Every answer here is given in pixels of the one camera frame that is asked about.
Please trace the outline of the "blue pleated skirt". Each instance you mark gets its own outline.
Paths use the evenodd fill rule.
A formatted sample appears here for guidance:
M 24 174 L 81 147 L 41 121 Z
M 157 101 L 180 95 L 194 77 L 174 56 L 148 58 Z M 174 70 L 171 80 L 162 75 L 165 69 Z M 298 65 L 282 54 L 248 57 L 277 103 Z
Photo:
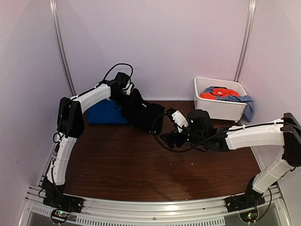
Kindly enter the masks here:
M 102 100 L 86 110 L 88 124 L 128 124 L 121 110 L 114 101 Z

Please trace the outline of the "black garment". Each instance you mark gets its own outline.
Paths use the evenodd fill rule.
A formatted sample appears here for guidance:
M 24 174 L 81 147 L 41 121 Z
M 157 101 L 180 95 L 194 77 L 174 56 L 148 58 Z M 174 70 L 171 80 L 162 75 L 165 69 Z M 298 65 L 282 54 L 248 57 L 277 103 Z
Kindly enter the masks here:
M 142 98 L 140 91 L 133 89 L 121 108 L 121 116 L 132 126 L 149 133 L 160 133 L 163 127 L 165 107 L 149 103 Z

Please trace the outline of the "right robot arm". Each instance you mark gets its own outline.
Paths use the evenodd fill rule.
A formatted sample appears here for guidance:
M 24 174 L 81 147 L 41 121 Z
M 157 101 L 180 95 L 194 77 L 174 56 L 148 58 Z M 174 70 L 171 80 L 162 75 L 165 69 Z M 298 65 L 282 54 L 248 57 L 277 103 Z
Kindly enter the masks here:
M 263 194 L 287 172 L 301 165 L 301 125 L 292 113 L 270 122 L 215 128 L 209 113 L 193 110 L 183 116 L 170 108 L 165 114 L 174 124 L 174 130 L 155 134 L 157 141 L 174 152 L 184 144 L 190 149 L 203 146 L 206 151 L 227 152 L 245 147 L 280 146 L 283 151 L 261 173 L 250 179 L 246 191 L 225 199 L 228 212 L 256 208 L 265 202 Z

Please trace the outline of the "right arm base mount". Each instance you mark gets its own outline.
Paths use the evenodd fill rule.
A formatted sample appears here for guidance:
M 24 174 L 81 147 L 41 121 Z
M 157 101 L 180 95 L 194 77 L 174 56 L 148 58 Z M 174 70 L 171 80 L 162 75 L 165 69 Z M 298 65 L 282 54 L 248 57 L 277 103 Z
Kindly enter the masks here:
M 238 212 L 244 223 L 254 223 L 259 218 L 258 206 L 265 203 L 264 197 L 254 194 L 231 195 L 224 199 L 228 213 Z

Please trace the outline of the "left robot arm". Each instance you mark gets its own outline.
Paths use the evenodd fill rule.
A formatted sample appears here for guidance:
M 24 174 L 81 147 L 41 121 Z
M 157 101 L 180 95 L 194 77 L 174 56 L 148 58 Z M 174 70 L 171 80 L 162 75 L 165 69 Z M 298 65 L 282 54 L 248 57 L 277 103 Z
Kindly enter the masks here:
M 46 192 L 44 199 L 50 201 L 57 209 L 69 206 L 67 197 L 63 195 L 65 173 L 73 147 L 84 132 L 84 112 L 105 99 L 122 102 L 130 95 L 133 87 L 131 76 L 118 72 L 113 80 L 103 79 L 81 94 L 63 97 L 60 100 L 57 131 L 53 135 L 55 149 L 42 182 Z

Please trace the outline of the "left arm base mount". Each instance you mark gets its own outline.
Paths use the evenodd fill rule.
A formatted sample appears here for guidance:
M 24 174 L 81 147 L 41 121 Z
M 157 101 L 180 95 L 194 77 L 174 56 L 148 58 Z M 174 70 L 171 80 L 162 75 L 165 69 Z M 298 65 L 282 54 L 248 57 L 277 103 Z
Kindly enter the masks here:
M 59 195 L 54 199 L 46 194 L 43 198 L 44 205 L 54 208 L 50 213 L 50 219 L 57 225 L 70 220 L 72 213 L 81 213 L 83 202 L 83 198 L 69 195 Z

